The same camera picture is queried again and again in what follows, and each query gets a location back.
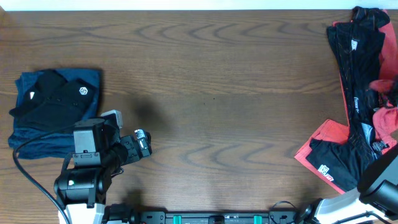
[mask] green clip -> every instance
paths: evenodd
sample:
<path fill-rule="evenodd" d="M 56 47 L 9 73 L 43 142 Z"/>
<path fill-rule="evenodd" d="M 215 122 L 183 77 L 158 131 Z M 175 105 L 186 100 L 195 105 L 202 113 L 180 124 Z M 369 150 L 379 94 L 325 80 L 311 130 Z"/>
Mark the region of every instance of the green clip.
<path fill-rule="evenodd" d="M 173 216 L 173 224 L 182 224 L 182 217 L 181 215 Z"/>
<path fill-rule="evenodd" d="M 262 216 L 255 215 L 254 216 L 254 224 L 262 224 Z"/>

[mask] white wall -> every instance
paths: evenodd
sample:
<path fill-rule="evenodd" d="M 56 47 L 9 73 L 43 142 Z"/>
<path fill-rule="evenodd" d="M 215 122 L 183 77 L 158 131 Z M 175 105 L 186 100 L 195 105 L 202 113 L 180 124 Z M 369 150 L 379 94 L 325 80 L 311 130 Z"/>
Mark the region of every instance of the white wall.
<path fill-rule="evenodd" d="M 398 0 L 0 0 L 6 11 L 398 9 Z"/>

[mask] white logo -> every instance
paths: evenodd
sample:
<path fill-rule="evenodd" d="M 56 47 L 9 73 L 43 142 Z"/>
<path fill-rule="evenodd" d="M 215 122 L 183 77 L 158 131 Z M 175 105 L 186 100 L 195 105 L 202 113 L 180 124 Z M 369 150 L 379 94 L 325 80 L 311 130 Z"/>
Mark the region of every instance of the white logo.
<path fill-rule="evenodd" d="M 326 177 L 326 179 L 328 179 L 329 181 L 334 181 L 334 178 L 328 174 L 329 171 L 329 167 L 327 167 L 326 165 L 321 165 L 318 169 L 318 171 Z"/>
<path fill-rule="evenodd" d="M 88 90 L 87 90 L 86 87 L 81 87 L 80 90 L 79 90 L 79 92 L 80 92 L 80 94 L 82 94 L 82 95 L 87 95 Z"/>
<path fill-rule="evenodd" d="M 358 41 L 351 40 L 351 50 L 356 50 L 356 46 L 358 46 Z"/>
<path fill-rule="evenodd" d="M 358 100 L 358 97 L 354 97 L 355 110 L 357 113 L 359 113 Z"/>

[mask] wood grain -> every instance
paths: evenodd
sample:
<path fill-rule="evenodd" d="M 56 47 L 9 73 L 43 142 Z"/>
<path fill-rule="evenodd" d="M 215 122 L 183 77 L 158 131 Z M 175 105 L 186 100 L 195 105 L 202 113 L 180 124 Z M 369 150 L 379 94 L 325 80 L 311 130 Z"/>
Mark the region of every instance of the wood grain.
<path fill-rule="evenodd" d="M 12 12 L 0 27 L 1 223 L 57 223 L 15 168 L 8 111 L 21 72 L 101 68 L 100 112 L 154 153 L 115 178 L 108 204 L 168 210 L 267 210 L 337 193 L 293 156 L 331 118 L 346 123 L 326 41 L 349 11 Z M 389 11 L 398 24 L 398 11 Z M 22 161 L 52 192 L 61 159 Z"/>

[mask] pile of clothes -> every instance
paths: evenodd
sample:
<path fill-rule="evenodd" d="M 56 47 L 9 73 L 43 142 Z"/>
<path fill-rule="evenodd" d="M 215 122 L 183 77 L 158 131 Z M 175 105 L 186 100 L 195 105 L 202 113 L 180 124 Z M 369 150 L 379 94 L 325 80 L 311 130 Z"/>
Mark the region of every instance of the pile of clothes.
<path fill-rule="evenodd" d="M 16 80 L 17 105 L 10 110 L 14 132 L 10 147 L 77 121 L 96 116 L 100 96 L 101 71 L 60 68 L 24 72 Z M 75 150 L 73 133 L 55 133 L 26 145 L 21 159 L 64 158 Z"/>
<path fill-rule="evenodd" d="M 397 144 L 398 51 L 389 16 L 356 7 L 350 22 L 326 30 L 340 69 L 348 127 L 326 120 L 295 158 L 343 194 Z"/>

